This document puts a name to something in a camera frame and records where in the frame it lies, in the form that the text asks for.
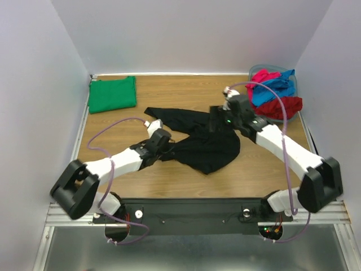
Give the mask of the black t shirt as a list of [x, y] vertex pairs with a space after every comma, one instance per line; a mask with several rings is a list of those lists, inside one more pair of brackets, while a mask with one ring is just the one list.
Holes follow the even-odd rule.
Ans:
[[211, 174], [232, 162], [240, 153], [241, 142], [231, 130], [209, 131], [209, 114], [177, 108], [148, 107], [144, 113], [160, 119], [174, 132], [188, 137], [171, 143], [160, 157], [161, 161], [175, 160], [203, 174]]

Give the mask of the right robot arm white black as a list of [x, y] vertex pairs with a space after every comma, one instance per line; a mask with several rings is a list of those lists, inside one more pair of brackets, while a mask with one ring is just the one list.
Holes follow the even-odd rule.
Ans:
[[274, 212], [304, 208], [317, 213], [342, 195], [340, 164], [305, 149], [264, 116], [257, 116], [244, 94], [234, 92], [221, 106], [210, 107], [210, 131], [238, 130], [242, 136], [265, 148], [300, 179], [298, 188], [280, 190], [267, 197]]

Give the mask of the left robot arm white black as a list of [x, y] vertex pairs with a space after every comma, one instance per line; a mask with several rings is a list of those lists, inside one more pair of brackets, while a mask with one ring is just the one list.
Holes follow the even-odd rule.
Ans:
[[100, 193], [98, 187], [105, 183], [110, 185], [114, 178], [153, 165], [167, 149], [170, 138], [169, 132], [157, 129], [149, 139], [110, 158], [86, 163], [73, 160], [50, 190], [50, 195], [72, 220], [90, 211], [114, 215], [121, 207], [120, 200], [109, 190]]

